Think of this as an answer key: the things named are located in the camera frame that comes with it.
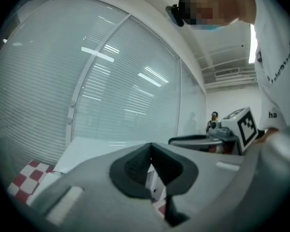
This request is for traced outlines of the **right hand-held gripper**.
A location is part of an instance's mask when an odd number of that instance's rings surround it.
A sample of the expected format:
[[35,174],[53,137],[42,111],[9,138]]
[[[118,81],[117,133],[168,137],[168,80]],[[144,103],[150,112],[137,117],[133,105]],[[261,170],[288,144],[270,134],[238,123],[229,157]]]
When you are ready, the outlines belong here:
[[245,107],[212,122],[208,134],[174,137],[168,144],[201,152],[222,152],[224,145],[229,149],[223,152],[242,155],[259,133],[251,109]]

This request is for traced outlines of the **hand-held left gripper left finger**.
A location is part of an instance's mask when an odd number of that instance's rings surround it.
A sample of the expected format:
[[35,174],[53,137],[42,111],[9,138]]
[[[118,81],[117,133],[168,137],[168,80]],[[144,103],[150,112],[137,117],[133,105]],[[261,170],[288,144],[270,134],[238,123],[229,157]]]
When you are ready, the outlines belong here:
[[152,145],[136,145],[86,160],[32,203],[40,232],[164,232],[169,224],[145,187]]

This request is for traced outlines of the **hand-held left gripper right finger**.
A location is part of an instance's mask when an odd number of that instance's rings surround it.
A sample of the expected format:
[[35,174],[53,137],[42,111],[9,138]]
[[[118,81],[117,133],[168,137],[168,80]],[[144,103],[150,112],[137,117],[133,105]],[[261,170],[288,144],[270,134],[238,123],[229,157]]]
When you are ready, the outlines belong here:
[[195,153],[198,177],[173,197],[185,220],[168,232],[279,232],[290,227],[290,128],[241,158]]

